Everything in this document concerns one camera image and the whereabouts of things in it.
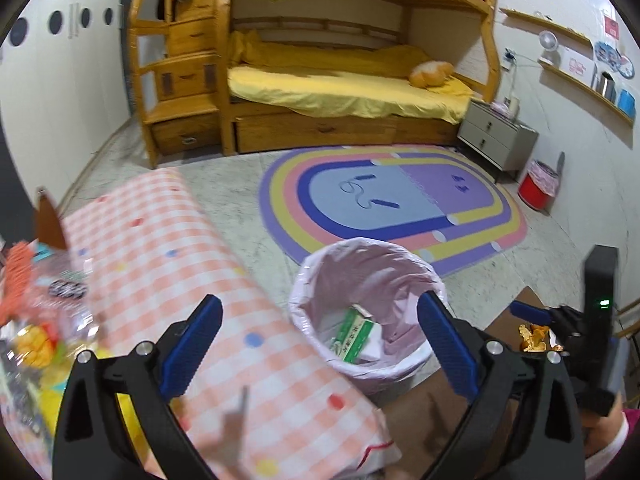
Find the right hand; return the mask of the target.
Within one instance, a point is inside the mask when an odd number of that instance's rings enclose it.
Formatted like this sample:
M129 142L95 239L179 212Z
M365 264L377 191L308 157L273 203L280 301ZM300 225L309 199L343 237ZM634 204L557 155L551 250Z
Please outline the right hand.
M580 421L584 435L585 456L593 456L606 448L620 432L625 420L623 398L620 393L616 396L611 411L606 417L583 408L580 411Z

